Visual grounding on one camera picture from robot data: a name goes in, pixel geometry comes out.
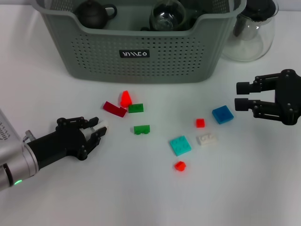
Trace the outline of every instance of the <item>building block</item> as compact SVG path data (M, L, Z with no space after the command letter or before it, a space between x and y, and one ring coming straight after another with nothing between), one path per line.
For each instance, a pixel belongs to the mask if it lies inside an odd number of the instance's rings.
M234 119L234 116L230 112L227 106L223 106L212 111L213 116L217 120L218 124L223 124Z
M208 133L208 134L202 135L202 136L198 136L197 140L201 146L217 142L216 136L211 133Z
M125 116L125 114L127 113L127 110L122 108L122 107L117 107L113 104L111 104L110 102L105 102L105 104L103 105L103 109L106 110L107 112L110 112L114 115L117 115L121 118L123 118Z
M179 161L174 165L174 168L177 171L183 172L186 168L186 164L183 161Z
M196 127L197 128L205 128L205 119L197 119Z
M132 105L132 99L128 91L123 91L120 105L124 108L128 107L129 105Z
M191 151L191 146L189 145L185 136L171 140L169 143L176 156Z
M134 133L136 135L140 135L142 133L144 134L148 134L151 131L150 126L149 125L145 125L145 126L134 126Z
M135 104L128 106L129 113L143 112L143 104Z

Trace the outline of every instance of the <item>glass kettle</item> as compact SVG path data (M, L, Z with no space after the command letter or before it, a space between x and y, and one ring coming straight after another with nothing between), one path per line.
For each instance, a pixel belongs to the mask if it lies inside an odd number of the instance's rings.
M245 10L237 16L223 54L246 62L264 56L274 40L274 16L278 10L275 0L247 0Z

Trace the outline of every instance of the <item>robotic finger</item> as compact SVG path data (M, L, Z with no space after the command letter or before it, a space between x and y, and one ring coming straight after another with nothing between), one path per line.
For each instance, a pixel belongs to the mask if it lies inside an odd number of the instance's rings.
M256 76L253 84L238 82L238 95L275 90L275 102L263 102L236 98L236 111L253 111L255 118L281 121L285 125L295 125L301 115L301 77L292 69L278 74Z

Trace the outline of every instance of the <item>green brick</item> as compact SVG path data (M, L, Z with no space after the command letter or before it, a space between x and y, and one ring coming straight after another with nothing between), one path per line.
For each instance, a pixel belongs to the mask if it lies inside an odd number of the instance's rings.
M134 133L136 135L140 135L142 133L144 134L148 134L151 131L151 128L149 125L145 125L145 126L134 126Z
M128 107L128 112L129 113L144 112L144 110L143 110L143 104L130 105Z

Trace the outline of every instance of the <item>teapot handle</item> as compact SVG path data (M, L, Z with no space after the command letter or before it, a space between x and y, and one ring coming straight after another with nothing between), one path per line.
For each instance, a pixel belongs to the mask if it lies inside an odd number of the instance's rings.
M117 15L117 8L116 8L116 6L114 6L113 4L106 4L106 5L104 5L103 7L104 7L104 8L109 8L109 7L111 7L111 8L114 9L114 13L113 13L112 15L109 15L109 16L108 16L108 19L109 19L109 20L112 20L112 19Z

